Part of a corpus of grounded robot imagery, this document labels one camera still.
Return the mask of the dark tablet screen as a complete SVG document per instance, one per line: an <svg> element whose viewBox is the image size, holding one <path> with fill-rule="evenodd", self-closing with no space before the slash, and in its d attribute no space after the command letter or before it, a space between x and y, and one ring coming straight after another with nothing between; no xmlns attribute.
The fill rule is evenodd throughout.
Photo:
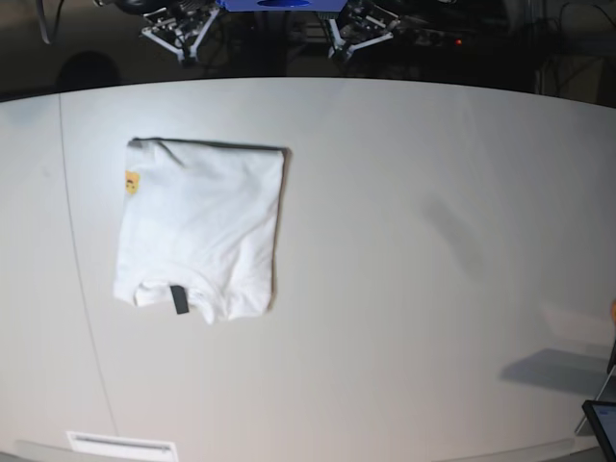
<svg viewBox="0 0 616 462"><path fill-rule="evenodd" d="M615 403L586 400L582 404L582 410L590 423L605 460L615 462Z"/></svg>

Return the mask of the orange object at edge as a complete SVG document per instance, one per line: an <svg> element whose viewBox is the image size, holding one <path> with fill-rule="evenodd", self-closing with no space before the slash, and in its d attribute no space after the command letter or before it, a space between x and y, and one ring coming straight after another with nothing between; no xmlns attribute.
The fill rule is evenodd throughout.
<svg viewBox="0 0 616 462"><path fill-rule="evenodd" d="M611 308L610 308L610 314L611 314L611 318L614 322L614 324L616 323L616 301L614 300L611 304Z"/></svg>

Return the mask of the white printed T-shirt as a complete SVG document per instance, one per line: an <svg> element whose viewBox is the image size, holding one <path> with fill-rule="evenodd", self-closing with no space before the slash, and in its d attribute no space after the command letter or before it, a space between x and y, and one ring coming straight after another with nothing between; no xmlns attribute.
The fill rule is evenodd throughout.
<svg viewBox="0 0 616 462"><path fill-rule="evenodd" d="M209 324L264 315L284 169L277 147L129 141L115 298L145 307L182 291Z"/></svg>

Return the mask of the blue box at top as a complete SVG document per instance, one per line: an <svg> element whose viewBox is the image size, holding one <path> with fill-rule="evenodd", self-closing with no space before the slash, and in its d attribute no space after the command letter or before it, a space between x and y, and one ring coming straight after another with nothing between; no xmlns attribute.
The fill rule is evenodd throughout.
<svg viewBox="0 0 616 462"><path fill-rule="evenodd" d="M221 0L217 4L231 13L306 11L339 13L347 0Z"/></svg>

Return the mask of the white paper label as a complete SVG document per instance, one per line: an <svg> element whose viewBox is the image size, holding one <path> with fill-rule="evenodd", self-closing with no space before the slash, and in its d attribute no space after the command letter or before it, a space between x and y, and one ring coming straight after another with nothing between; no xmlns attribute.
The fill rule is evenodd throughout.
<svg viewBox="0 0 616 462"><path fill-rule="evenodd" d="M178 461L174 443L97 435L76 431L66 433L73 451L83 454L138 461Z"/></svg>

